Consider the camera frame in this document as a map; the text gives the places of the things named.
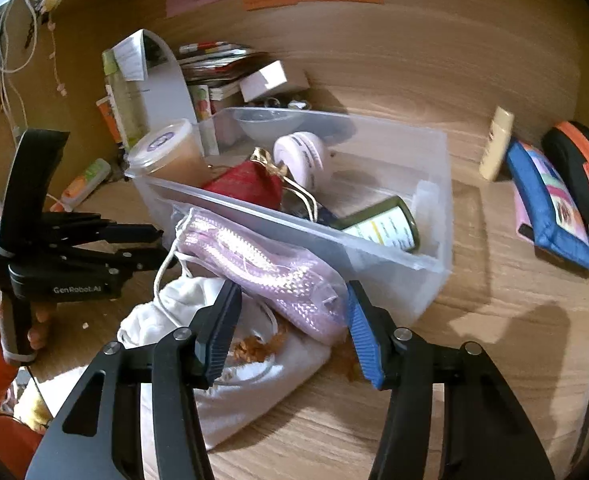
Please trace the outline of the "person left hand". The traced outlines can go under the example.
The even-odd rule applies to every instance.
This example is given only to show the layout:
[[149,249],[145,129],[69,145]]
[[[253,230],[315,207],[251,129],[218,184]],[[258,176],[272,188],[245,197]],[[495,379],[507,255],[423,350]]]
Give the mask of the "person left hand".
[[[2,310],[2,292],[0,291],[0,310]],[[43,349],[47,344],[50,322],[57,311],[56,304],[34,302],[32,304],[33,323],[28,331],[28,341],[33,350]]]

